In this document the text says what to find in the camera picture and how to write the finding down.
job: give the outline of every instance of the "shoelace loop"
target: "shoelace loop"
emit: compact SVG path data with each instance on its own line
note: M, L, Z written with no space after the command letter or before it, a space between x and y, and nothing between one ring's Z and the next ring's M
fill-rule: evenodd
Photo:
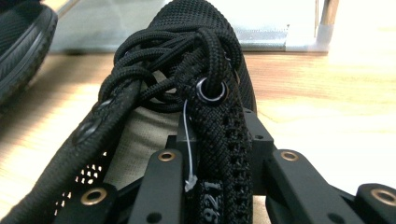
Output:
M227 31L187 26L172 32L147 29L131 35L115 54L115 66L102 84L99 100L104 102L118 89L141 79L147 85L139 96L142 106L163 113L181 111L184 101L172 91L173 65L196 48L204 49L208 64L208 76L197 85L200 97L210 104L221 102L228 92L223 83L225 66L235 70L241 63L239 43ZM166 79L159 82L154 76L158 71Z

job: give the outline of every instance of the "brass insert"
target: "brass insert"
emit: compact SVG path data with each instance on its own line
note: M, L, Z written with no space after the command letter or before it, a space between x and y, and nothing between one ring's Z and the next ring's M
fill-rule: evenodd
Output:
M81 203L84 205L94 205L101 202L107 196L104 188L94 188L85 192L81 197Z
M175 153L170 152L170 151L165 151L162 152L159 156L158 156L158 160L160 161L171 161L172 159L175 158Z
M372 189L372 195L381 203L396 207L396 195L385 189Z
M290 151L283 151L280 156L287 161L297 161L299 159L297 154Z

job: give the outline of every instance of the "black plastic bracket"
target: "black plastic bracket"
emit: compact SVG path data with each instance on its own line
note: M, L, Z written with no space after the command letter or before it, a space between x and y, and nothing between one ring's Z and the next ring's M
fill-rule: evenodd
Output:
M113 209L117 190L109 184L90 186L72 195L67 206L55 218L54 224L105 224L114 223L118 212Z
M276 150L274 138L264 128L257 115L248 109L244 109L245 121L247 129L250 133L253 145L253 151L250 156L250 170L253 180L253 194L265 195L266 186L264 180L264 164L265 158L272 156Z
M380 184L361 185L354 204L367 223L396 222L396 189Z
M150 157L128 223L181 223L182 165L182 155L174 149Z
M301 153L277 150L273 158L265 161L265 165L275 181L269 195L279 195L280 192L286 203L282 209L276 209L271 201L274 198L270 196L267 210L271 220L281 217L277 213L282 211L284 214L289 208L290 220L279 223L363 223Z

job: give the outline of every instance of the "bolt hole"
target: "bolt hole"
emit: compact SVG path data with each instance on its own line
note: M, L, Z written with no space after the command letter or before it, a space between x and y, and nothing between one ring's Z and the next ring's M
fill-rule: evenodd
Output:
M385 189L372 189L372 195L381 203L396 206L396 195Z
M95 191L95 192L88 194L87 199L88 200L97 200L98 198L100 198L101 195L102 195L101 192Z
M294 152L284 151L280 154L280 156L287 161L297 161L298 160L298 156Z
M104 188L89 189L81 197L81 203L91 206L101 202L107 196L107 191Z
M338 215L335 214L335 213L330 213L330 214L327 215L327 217L328 217L333 223L336 223L336 224L344 224L344 223L346 223L342 217L338 216Z
M163 216L161 216L161 213L150 213L148 214L146 221L148 223L159 223L163 219Z
M175 153L170 151L165 151L158 156L158 159L160 161L171 161L172 159L175 158L175 156L176 156Z
M165 154L162 154L162 155L161 155L161 158L163 158L164 160L168 160L168 159L171 159L171 158L172 158L172 155L171 155L171 154L168 154L168 153L165 153Z

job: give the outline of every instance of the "silver eyelet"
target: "silver eyelet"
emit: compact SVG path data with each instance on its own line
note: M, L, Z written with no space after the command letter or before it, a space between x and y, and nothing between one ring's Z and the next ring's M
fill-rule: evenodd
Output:
M206 77L201 78L197 83L196 90L198 98L208 105L218 105L223 102L228 96L228 87L224 82L221 82L221 94L215 98L209 98L204 95L202 87L206 81Z

